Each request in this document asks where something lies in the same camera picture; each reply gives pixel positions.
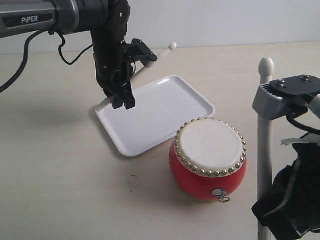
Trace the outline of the black gripper one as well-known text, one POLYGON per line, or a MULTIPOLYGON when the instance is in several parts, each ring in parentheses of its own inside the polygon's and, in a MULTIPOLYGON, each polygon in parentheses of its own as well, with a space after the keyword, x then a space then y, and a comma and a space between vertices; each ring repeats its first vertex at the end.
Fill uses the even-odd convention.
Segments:
POLYGON ((281 144, 291 145, 297 158, 278 172, 251 210, 277 240, 299 240, 320 231, 320 137, 307 133, 281 144))

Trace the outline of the black gripper two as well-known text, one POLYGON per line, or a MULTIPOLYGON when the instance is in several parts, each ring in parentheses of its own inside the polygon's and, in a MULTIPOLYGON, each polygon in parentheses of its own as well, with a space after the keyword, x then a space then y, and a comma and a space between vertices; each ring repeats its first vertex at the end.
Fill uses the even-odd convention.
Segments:
POLYGON ((90 31, 93 44, 96 80, 104 94, 112 97, 114 110, 125 106, 126 110, 136 106, 130 78, 133 68, 123 47, 128 27, 105 26, 90 31))

